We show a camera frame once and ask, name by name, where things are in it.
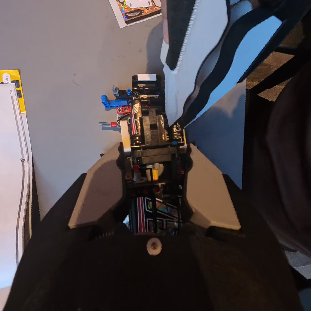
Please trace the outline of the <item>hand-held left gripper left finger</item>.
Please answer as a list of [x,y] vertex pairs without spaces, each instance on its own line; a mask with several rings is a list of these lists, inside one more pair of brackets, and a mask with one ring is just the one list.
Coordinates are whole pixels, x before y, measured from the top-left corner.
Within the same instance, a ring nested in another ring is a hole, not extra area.
[[113,208],[124,198],[122,169],[123,144],[117,142],[90,169],[68,222],[70,229],[98,224],[103,216],[111,218]]

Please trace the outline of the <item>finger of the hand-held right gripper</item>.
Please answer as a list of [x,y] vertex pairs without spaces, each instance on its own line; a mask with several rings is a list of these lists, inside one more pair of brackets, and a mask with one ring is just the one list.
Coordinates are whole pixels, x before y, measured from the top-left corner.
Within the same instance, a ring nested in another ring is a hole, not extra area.
[[165,1],[161,61],[165,77],[165,113],[172,126],[195,90],[200,67],[218,45],[230,19],[225,0]]
[[200,100],[199,104],[191,105],[189,112],[183,118],[183,127],[192,123],[236,86],[281,24],[281,20],[273,15],[247,32],[235,52],[231,67],[224,79],[210,92],[208,99],[207,91],[204,91],[203,100]]

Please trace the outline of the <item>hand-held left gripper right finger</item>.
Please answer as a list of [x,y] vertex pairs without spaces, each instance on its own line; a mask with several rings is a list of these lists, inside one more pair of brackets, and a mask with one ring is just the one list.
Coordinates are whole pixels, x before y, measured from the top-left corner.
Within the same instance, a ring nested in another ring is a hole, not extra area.
[[223,173],[194,144],[186,149],[181,217],[183,224],[239,231],[241,224]]

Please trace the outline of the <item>red white toy race car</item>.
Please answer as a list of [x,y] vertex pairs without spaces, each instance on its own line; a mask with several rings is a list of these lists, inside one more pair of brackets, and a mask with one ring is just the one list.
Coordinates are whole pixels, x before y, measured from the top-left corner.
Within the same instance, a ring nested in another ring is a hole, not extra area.
[[115,122],[99,122],[102,129],[119,129],[124,149],[129,229],[133,234],[176,236],[182,227],[182,193],[187,168],[185,144],[171,139],[165,113],[161,76],[137,74],[132,86],[112,86],[115,99],[101,96]]

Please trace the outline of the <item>holographic sticker sheet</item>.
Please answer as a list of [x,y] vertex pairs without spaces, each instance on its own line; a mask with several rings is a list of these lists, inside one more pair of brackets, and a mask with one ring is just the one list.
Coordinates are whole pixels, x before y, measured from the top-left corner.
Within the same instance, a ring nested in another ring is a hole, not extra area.
[[162,14],[161,0],[110,0],[109,3],[121,29]]

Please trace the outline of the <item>person's black pants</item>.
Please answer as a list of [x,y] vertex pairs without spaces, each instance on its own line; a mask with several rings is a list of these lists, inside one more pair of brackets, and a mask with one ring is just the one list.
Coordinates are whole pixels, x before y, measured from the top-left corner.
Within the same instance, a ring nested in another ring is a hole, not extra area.
[[273,104],[274,102],[262,98],[251,89],[246,90],[242,191],[265,219],[266,194],[262,194],[261,190],[268,152],[264,138]]

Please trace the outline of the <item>person's brown sweater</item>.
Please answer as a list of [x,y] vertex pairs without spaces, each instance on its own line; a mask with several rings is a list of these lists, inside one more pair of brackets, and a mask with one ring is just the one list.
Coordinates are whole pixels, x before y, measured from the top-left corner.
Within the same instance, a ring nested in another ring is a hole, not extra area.
[[275,101],[266,142],[282,207],[290,229],[283,233],[293,248],[310,257],[310,61],[288,82]]

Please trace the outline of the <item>open toy instruction booklet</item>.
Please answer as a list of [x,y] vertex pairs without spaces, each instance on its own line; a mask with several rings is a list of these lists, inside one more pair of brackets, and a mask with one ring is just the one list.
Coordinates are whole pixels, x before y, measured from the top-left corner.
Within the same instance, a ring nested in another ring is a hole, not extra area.
[[12,285],[32,235],[33,159],[21,76],[0,71],[0,288]]

